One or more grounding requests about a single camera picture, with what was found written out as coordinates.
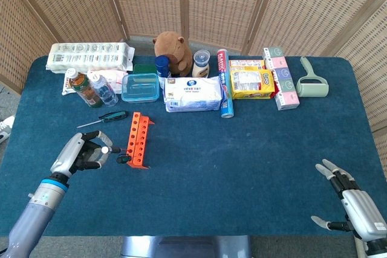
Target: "yellow snack box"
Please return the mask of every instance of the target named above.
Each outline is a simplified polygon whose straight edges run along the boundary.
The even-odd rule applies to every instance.
[[[275,91],[273,74],[269,69],[244,67],[230,72],[233,99],[269,99]]]

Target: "blue tablecloth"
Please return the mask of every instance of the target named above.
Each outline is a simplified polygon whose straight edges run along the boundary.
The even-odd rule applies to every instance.
[[[231,57],[231,59],[248,57]],[[134,63],[153,63],[135,57]],[[66,235],[326,235],[316,214],[342,221],[344,210],[314,165],[327,158],[357,178],[387,214],[387,185],[351,65],[309,58],[326,78],[326,98],[302,98],[278,111],[271,100],[234,100],[235,117],[218,111],[167,113],[163,101],[91,109],[77,94],[61,96],[63,74],[31,67],[0,168],[0,235],[7,235],[40,180],[76,132],[104,131],[126,147],[131,118],[77,130],[110,111],[140,111],[148,132],[149,170],[117,164],[77,172],[45,232]],[[305,75],[299,57],[287,57],[293,80]],[[210,71],[217,72],[216,57]]]

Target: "white packaging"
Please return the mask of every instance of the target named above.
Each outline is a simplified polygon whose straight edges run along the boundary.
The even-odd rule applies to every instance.
[[[165,80],[164,103],[167,112],[219,110],[222,97],[219,77]]]
[[[46,69],[64,74],[68,68],[80,73],[88,70],[133,70],[134,48],[124,42],[90,42],[53,44]]]
[[[116,94],[121,94],[122,92],[122,79],[123,76],[127,75],[127,72],[117,71],[115,69],[106,69],[101,71],[88,71],[87,75],[89,76],[91,73],[98,73],[101,76],[104,76],[105,79],[110,84],[111,88]],[[63,81],[63,90],[62,95],[67,95],[69,93],[75,93],[74,89],[70,86],[69,78],[65,76],[65,80]]]

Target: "stuffed toy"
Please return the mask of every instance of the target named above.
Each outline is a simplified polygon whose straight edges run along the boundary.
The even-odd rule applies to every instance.
[[[192,68],[192,53],[182,36],[174,31],[165,31],[153,39],[153,43],[157,57],[168,57],[171,74],[179,74],[180,77],[189,74]]]

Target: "plastic food container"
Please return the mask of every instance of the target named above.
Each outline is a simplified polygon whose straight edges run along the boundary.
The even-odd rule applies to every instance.
[[[123,101],[129,103],[155,102],[160,95],[156,74],[125,75],[122,79]]]

